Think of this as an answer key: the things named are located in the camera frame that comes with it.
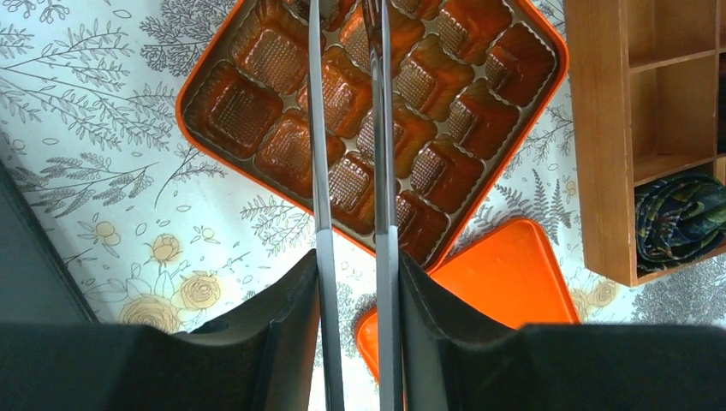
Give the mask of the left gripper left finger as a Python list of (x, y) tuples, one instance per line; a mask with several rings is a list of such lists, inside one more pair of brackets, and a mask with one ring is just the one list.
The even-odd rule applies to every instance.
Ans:
[(310, 250), (210, 327), (1, 327), (4, 410), (304, 410), (319, 324)]

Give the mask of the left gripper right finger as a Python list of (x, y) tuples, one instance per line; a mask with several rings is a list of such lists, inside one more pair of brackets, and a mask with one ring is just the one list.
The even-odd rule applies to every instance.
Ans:
[(399, 258), (409, 410), (722, 410), (725, 331), (706, 325), (509, 328)]

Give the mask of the white handled metal tongs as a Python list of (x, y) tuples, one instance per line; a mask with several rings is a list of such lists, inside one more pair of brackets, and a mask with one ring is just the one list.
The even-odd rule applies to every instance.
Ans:
[[(399, 303), (399, 241), (396, 223), (394, 111), (390, 12), (386, 1), (365, 1), (370, 51), (374, 126), (375, 259), (377, 265), (379, 402), (382, 410), (403, 408)], [(324, 124), (321, 24), (332, 1), (312, 0), (308, 23), (308, 112), (312, 152), (315, 256), (321, 297), (324, 389), (329, 410), (344, 408), (342, 356), (336, 293), (332, 213)]]

